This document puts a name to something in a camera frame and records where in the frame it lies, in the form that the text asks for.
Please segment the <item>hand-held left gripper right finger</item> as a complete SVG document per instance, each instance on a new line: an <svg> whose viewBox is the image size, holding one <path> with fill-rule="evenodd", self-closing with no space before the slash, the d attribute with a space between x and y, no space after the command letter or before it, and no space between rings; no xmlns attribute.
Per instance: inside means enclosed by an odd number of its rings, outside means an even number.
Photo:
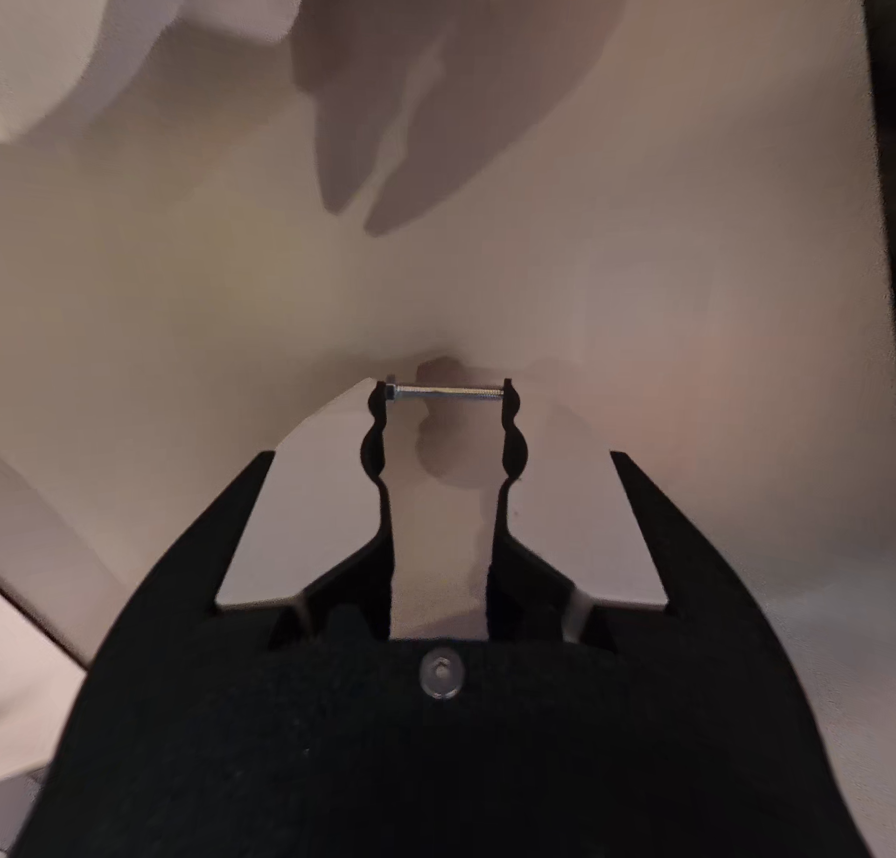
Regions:
<svg viewBox="0 0 896 858"><path fill-rule="evenodd" d="M493 642L608 642L603 614L661 614L666 589L606 439L533 380L506 379L487 572Z"/></svg>

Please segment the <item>long thin silver bolt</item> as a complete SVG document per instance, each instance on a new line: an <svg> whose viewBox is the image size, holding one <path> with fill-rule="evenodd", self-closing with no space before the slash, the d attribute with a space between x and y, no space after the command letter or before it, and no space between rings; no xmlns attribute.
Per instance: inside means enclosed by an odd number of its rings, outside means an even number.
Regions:
<svg viewBox="0 0 896 858"><path fill-rule="evenodd" d="M502 386L426 385L387 380L385 396L387 400L393 402L408 400L502 402L504 388Z"/></svg>

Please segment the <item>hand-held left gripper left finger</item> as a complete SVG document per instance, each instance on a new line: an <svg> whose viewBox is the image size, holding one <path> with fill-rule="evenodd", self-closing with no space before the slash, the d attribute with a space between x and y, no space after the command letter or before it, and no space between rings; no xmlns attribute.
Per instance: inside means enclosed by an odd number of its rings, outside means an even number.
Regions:
<svg viewBox="0 0 896 858"><path fill-rule="evenodd" d="M224 611L290 606L309 633L353 605L391 629L394 541L385 469L385 382L366 379L276 447L216 595Z"/></svg>

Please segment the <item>grey desk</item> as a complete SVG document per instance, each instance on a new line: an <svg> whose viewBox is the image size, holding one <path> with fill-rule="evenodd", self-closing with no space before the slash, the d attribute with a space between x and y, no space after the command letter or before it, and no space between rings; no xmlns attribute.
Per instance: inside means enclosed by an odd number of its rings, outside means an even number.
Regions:
<svg viewBox="0 0 896 858"><path fill-rule="evenodd" d="M894 396L863 0L2 0L2 582L87 657L359 380L627 452L881 784Z"/></svg>

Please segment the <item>white document stand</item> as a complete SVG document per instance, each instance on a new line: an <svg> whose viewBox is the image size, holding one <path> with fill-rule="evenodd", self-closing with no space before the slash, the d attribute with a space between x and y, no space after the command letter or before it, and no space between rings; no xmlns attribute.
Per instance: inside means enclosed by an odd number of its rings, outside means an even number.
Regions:
<svg viewBox="0 0 896 858"><path fill-rule="evenodd" d="M92 657L1 584L1 778L46 766Z"/></svg>

